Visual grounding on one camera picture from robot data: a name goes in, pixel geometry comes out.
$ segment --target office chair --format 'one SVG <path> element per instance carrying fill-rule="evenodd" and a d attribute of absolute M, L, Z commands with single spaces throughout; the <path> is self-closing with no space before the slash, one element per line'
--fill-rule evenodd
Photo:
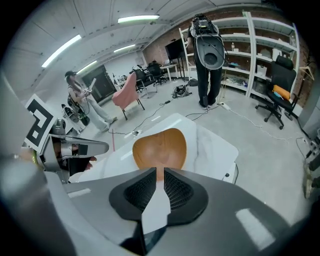
<path fill-rule="evenodd" d="M 270 115 L 266 117 L 264 121 L 268 122 L 269 118 L 272 115 L 275 115 L 275 117 L 281 123 L 281 126 L 279 128 L 280 130 L 282 130 L 284 128 L 284 123 L 281 120 L 282 115 L 280 107 L 291 113 L 299 97 L 296 94 L 293 94 L 295 98 L 293 99 L 293 102 L 290 103 L 289 100 L 276 96 L 276 94 L 273 92 L 273 88 L 274 85 L 277 85 L 290 92 L 297 73 L 294 70 L 293 62 L 290 59 L 282 57 L 280 55 L 276 58 L 276 61 L 271 62 L 271 72 L 272 78 L 271 82 L 269 82 L 267 85 L 266 94 L 270 98 L 270 100 L 272 100 L 272 102 L 268 102 L 267 105 L 257 105 L 255 106 L 255 109 L 263 108 L 270 111 Z"/>
<path fill-rule="evenodd" d="M 133 71 L 136 74 L 136 88 L 138 91 L 144 89 L 147 98 L 149 98 L 147 87 L 153 84 L 153 86 L 155 86 L 155 92 L 158 92 L 156 80 L 154 79 L 154 76 L 152 74 L 146 75 L 145 72 L 143 72 L 141 69 L 134 69 Z"/>
<path fill-rule="evenodd" d="M 149 63 L 147 67 L 149 73 L 153 75 L 154 79 L 161 85 L 162 81 L 167 81 L 165 78 L 165 74 L 160 69 L 160 65 L 158 63 Z"/>

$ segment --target fluorescent light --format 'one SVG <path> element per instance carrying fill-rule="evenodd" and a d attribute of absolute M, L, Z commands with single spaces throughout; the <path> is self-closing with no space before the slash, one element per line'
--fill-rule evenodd
<path fill-rule="evenodd" d="M 78 34 L 77 36 L 75 36 L 74 38 L 72 38 L 71 40 L 69 40 L 68 42 L 66 42 L 64 45 L 62 45 L 58 50 L 56 50 L 46 61 L 45 63 L 43 63 L 43 65 L 41 67 L 46 68 L 50 62 L 52 62 L 60 53 L 62 53 L 66 48 L 68 48 L 70 45 L 72 45 L 73 43 L 75 43 L 76 41 L 78 41 L 79 39 L 81 39 L 81 36 Z"/>
<path fill-rule="evenodd" d="M 94 62 L 91 62 L 89 65 L 86 65 L 83 69 L 80 69 L 76 74 L 79 74 L 80 72 L 84 71 L 86 68 L 89 68 L 90 66 L 92 66 L 93 64 L 96 64 L 97 61 L 95 60 Z"/>
<path fill-rule="evenodd" d="M 118 23 L 132 22 L 132 21 L 142 21 L 142 20 L 157 20 L 159 15 L 140 15 L 140 16 L 131 16 L 125 18 L 119 18 Z"/>
<path fill-rule="evenodd" d="M 124 50 L 124 49 L 131 48 L 131 47 L 135 47 L 135 46 L 136 46 L 135 44 L 131 44 L 131 45 L 122 47 L 122 48 L 120 48 L 120 49 L 116 49 L 116 50 L 114 50 L 113 52 L 116 53 L 116 52 L 122 51 L 122 50 Z"/>

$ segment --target white shelving unit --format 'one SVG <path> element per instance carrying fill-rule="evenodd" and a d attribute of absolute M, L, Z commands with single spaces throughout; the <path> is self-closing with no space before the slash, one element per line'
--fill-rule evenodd
<path fill-rule="evenodd" d="M 244 11 L 242 12 L 243 16 L 242 17 L 230 17 L 230 18 L 222 18 L 222 19 L 216 19 L 213 20 L 212 22 L 218 26 L 219 29 L 227 29 L 227 28 L 248 28 L 248 34 L 243 34 L 243 33 L 233 33 L 233 34 L 222 34 L 222 40 L 224 42 L 244 42 L 244 43 L 249 43 L 250 44 L 250 53 L 247 52 L 240 52 L 240 51 L 228 51 L 227 53 L 230 56 L 240 56 L 244 58 L 250 58 L 250 70 L 242 70 L 238 68 L 233 68 L 233 67 L 222 67 L 223 70 L 228 71 L 233 71 L 233 72 L 238 72 L 242 74 L 248 75 L 248 87 L 244 87 L 242 85 L 238 85 L 235 83 L 231 82 L 225 82 L 224 80 L 221 81 L 222 85 L 226 85 L 229 87 L 237 88 L 239 90 L 245 91 L 246 96 L 249 97 L 251 94 L 261 97 L 263 99 L 269 100 L 269 98 L 261 94 L 253 89 L 253 83 L 255 78 L 260 78 L 266 81 L 270 81 L 271 78 L 260 75 L 256 73 L 256 67 L 257 67 L 257 60 L 264 61 L 266 63 L 271 63 L 273 60 L 269 57 L 265 56 L 260 56 L 257 53 L 257 45 L 263 45 L 263 46 L 268 46 L 271 48 L 276 48 L 278 50 L 283 51 L 284 54 L 287 56 L 290 56 L 292 59 L 293 56 L 295 55 L 296 62 L 294 63 L 295 65 L 295 71 L 298 73 L 299 69 L 299 58 L 300 58 L 300 48 L 299 48 L 299 37 L 298 37 L 298 32 L 295 24 L 288 25 L 283 22 L 273 20 L 273 19 L 268 19 L 268 18 L 259 18 L 259 17 L 252 17 L 250 12 Z M 273 38 L 269 37 L 264 37 L 264 36 L 257 36 L 255 29 L 260 29 L 260 30 L 266 30 L 266 31 L 271 31 L 274 33 L 278 33 L 281 35 L 285 35 L 287 37 L 291 37 L 294 35 L 295 39 L 295 45 L 290 45 L 287 42 L 281 41 L 281 40 L 276 40 Z M 184 53 L 186 57 L 186 63 L 187 63 L 187 71 L 188 71 L 188 76 L 189 80 L 191 78 L 190 71 L 191 69 L 195 69 L 196 66 L 191 65 L 189 62 L 188 58 L 191 58 L 194 54 L 193 53 L 187 53 L 187 48 L 186 45 L 188 44 L 185 40 L 184 33 L 188 32 L 188 29 L 181 30 L 179 28 L 180 35 L 183 41 L 183 46 L 184 46 Z M 291 88 L 291 93 L 294 89 L 294 84 L 296 81 L 294 81 L 293 86 Z"/>

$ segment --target box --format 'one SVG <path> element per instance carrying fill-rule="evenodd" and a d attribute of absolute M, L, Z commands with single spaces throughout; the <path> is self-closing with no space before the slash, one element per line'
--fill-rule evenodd
<path fill-rule="evenodd" d="M 256 73 L 258 75 L 266 76 L 267 68 L 265 66 L 256 65 Z"/>

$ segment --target power strip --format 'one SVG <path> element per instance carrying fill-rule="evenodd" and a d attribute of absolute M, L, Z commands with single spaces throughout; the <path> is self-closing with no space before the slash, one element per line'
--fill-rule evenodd
<path fill-rule="evenodd" d="M 224 102 L 219 102 L 218 105 L 220 105 L 221 107 L 223 107 L 225 110 L 230 110 L 231 108 Z"/>

